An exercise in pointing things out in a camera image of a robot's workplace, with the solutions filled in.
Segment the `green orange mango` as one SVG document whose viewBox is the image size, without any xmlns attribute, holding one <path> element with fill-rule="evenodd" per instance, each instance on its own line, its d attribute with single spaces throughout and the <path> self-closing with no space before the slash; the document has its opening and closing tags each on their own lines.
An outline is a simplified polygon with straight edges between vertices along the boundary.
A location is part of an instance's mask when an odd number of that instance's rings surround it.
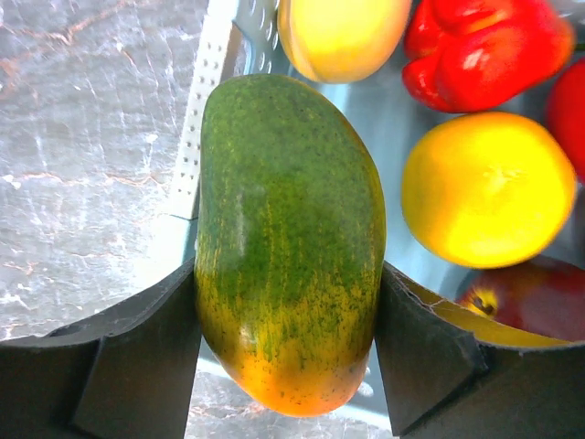
<svg viewBox="0 0 585 439">
<path fill-rule="evenodd" d="M 213 90 L 201 129 L 196 309 L 253 399 L 313 417 L 355 394 L 386 246 L 378 171 L 345 116 L 282 75 Z"/>
</svg>

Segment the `red apple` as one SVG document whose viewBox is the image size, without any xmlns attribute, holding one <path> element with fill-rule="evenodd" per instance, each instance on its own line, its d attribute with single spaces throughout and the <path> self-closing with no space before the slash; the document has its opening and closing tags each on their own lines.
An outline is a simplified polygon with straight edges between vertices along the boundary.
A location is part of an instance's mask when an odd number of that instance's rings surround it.
<svg viewBox="0 0 585 439">
<path fill-rule="evenodd" d="M 584 183 L 584 58 L 566 69 L 548 96 L 546 123 Z"/>
</svg>

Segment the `red bell pepper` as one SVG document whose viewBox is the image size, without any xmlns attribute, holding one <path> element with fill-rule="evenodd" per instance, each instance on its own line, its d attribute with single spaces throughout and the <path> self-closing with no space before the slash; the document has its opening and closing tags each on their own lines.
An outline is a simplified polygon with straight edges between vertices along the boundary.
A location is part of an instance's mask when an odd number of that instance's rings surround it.
<svg viewBox="0 0 585 439">
<path fill-rule="evenodd" d="M 403 83 L 440 112 L 480 112 L 549 79 L 576 46 L 549 1 L 422 1 L 409 23 Z"/>
</svg>

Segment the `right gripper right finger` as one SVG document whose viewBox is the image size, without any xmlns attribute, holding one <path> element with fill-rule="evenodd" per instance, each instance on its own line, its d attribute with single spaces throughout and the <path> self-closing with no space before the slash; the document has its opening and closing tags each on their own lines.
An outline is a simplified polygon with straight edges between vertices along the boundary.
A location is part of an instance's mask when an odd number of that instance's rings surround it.
<svg viewBox="0 0 585 439">
<path fill-rule="evenodd" d="M 400 438 L 581 438 L 584 346 L 482 318 L 383 268 L 378 363 Z"/>
</svg>

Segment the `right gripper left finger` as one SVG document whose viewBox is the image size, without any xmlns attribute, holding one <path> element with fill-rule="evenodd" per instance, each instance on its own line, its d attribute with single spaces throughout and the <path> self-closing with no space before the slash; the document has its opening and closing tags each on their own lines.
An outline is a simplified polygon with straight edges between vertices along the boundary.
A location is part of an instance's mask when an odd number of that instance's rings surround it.
<svg viewBox="0 0 585 439">
<path fill-rule="evenodd" d="M 3 341 L 2 437 L 183 437 L 201 341 L 193 266 L 43 337 Z"/>
</svg>

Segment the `small yellow fruit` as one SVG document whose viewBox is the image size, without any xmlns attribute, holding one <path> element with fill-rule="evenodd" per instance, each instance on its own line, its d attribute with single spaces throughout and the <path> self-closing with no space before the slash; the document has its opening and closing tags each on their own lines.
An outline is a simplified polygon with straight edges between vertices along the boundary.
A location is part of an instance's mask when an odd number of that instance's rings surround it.
<svg viewBox="0 0 585 439">
<path fill-rule="evenodd" d="M 410 0 L 281 1 L 279 39 L 289 61 L 309 80 L 363 80 L 394 52 L 411 5 Z"/>
</svg>

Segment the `dark red purple fruit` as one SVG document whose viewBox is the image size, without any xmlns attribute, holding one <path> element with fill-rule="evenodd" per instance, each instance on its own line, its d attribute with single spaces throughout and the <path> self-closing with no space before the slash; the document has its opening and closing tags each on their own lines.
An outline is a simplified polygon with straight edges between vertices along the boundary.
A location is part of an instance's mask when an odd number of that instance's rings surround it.
<svg viewBox="0 0 585 439">
<path fill-rule="evenodd" d="M 527 332 L 584 339 L 584 270 L 547 256 L 478 272 L 456 302 Z"/>
</svg>

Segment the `yellow green round fruit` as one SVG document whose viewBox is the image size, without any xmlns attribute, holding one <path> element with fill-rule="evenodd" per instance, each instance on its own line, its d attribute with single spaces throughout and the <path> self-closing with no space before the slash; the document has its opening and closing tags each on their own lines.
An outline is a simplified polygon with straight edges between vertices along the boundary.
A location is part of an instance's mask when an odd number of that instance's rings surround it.
<svg viewBox="0 0 585 439">
<path fill-rule="evenodd" d="M 512 265 L 542 252 L 567 222 L 575 170 L 539 123 L 507 112 L 464 115 L 412 148 L 403 217 L 430 252 L 471 268 Z"/>
</svg>

